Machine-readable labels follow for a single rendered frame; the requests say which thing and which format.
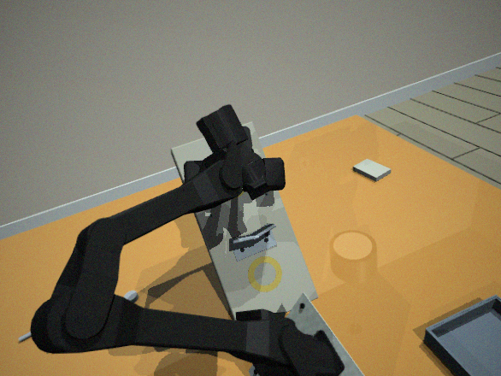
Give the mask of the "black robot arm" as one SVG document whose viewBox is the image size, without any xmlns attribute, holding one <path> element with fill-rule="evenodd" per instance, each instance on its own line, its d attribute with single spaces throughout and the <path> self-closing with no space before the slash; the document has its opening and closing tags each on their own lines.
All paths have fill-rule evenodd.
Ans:
<svg viewBox="0 0 501 376">
<path fill-rule="evenodd" d="M 213 154 L 180 187 L 79 233 L 51 298 L 31 322 L 32 340 L 52 354 L 124 346 L 227 352 L 249 361 L 259 376 L 339 376 L 345 364 L 324 331 L 314 337 L 285 312 L 236 312 L 236 320 L 144 308 L 115 294 L 125 245 L 178 219 L 221 205 L 246 189 L 254 200 L 271 191 L 251 131 L 231 104 L 197 123 Z M 340 367 L 342 366 L 342 367 Z"/>
</svg>

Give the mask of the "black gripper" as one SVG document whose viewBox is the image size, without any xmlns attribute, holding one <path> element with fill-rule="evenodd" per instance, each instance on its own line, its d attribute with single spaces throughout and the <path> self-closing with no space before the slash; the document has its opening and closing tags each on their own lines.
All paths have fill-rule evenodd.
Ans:
<svg viewBox="0 0 501 376">
<path fill-rule="evenodd" d="M 286 185 L 285 165 L 280 157 L 263 158 L 266 168 L 266 179 L 270 184 L 271 191 L 283 190 Z M 187 161 L 184 164 L 185 182 L 198 174 L 203 161 Z"/>
</svg>

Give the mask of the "grey service panel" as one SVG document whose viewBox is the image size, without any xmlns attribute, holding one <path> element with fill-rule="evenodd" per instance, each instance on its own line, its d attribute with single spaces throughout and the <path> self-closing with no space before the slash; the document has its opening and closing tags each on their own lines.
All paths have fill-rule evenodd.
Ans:
<svg viewBox="0 0 501 376">
<path fill-rule="evenodd" d="M 172 148 L 171 154 L 184 184 L 184 164 L 213 153 L 201 138 Z M 303 293 L 310 301 L 319 298 L 279 191 L 254 200 L 242 191 L 194 215 L 234 320 L 241 311 L 286 313 Z M 277 245 L 237 261 L 229 238 L 252 234 L 268 223 L 276 225 L 271 230 Z"/>
</svg>

